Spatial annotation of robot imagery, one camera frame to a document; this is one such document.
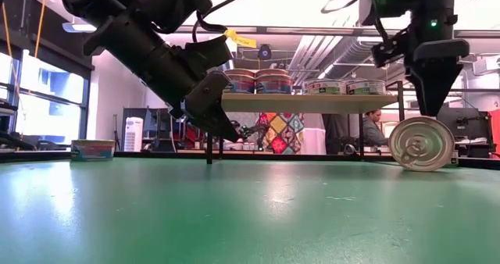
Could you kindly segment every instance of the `orange wire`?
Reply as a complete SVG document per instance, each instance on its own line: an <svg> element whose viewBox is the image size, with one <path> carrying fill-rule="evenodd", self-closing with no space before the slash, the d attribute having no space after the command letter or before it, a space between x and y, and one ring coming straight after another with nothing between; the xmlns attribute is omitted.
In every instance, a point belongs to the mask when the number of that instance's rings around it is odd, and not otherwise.
<svg viewBox="0 0 500 264"><path fill-rule="evenodd" d="M34 46L35 58L38 58L38 48L40 47L41 26L43 25L44 22L44 14L45 14L45 0L41 0L41 11L40 11L40 21L38 22L37 42Z"/></svg>

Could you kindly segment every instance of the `silver can lid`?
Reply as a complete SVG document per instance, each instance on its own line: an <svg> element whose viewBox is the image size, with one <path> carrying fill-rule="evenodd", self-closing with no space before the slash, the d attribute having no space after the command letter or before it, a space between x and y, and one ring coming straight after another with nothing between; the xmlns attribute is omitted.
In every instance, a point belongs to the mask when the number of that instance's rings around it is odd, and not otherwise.
<svg viewBox="0 0 500 264"><path fill-rule="evenodd" d="M452 160L452 132L437 120L415 117L400 122L389 137L395 161L407 170L435 171Z"/></svg>

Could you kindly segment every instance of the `can label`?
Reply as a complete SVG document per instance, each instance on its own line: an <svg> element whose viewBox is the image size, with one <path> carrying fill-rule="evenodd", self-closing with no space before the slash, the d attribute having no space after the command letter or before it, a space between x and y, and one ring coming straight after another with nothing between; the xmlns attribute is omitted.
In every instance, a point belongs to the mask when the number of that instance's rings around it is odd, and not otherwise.
<svg viewBox="0 0 500 264"><path fill-rule="evenodd" d="M113 158L113 148L99 145L73 145L71 146L71 160L73 161L96 161L109 160Z"/></svg>
<svg viewBox="0 0 500 264"><path fill-rule="evenodd" d="M291 94L291 85L281 80L259 81L255 87L257 94Z"/></svg>
<svg viewBox="0 0 500 264"><path fill-rule="evenodd" d="M307 85L305 89L306 94L328 94L328 95L345 95L346 86L342 82L328 81L328 82L315 82Z"/></svg>
<svg viewBox="0 0 500 264"><path fill-rule="evenodd" d="M223 91L226 93L253 94L255 91L255 83L253 80L231 80Z"/></svg>
<svg viewBox="0 0 500 264"><path fill-rule="evenodd" d="M385 95L385 83L379 81L362 81L349 84L350 95Z"/></svg>

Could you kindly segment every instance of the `green table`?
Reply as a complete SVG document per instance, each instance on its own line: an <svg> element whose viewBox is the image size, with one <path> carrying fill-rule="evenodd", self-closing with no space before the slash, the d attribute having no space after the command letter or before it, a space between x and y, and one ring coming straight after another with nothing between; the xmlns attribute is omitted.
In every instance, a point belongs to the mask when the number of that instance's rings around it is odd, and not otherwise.
<svg viewBox="0 0 500 264"><path fill-rule="evenodd" d="M500 263L500 172L368 162L0 165L0 263Z"/></svg>

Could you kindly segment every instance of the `window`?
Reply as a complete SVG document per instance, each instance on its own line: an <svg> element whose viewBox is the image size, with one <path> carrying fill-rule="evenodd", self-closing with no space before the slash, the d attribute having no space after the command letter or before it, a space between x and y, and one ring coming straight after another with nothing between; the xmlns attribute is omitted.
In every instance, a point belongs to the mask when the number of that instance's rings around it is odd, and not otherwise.
<svg viewBox="0 0 500 264"><path fill-rule="evenodd" d="M0 53L0 83L10 82L13 60L8 55Z"/></svg>
<svg viewBox="0 0 500 264"><path fill-rule="evenodd" d="M24 51L21 87L81 103L84 78L49 65Z"/></svg>
<svg viewBox="0 0 500 264"><path fill-rule="evenodd" d="M6 100L7 99L7 88L5 87L0 87L0 99L4 99Z"/></svg>
<svg viewBox="0 0 500 264"><path fill-rule="evenodd" d="M40 136L39 140L71 144L78 139L80 107L21 95L16 132Z"/></svg>

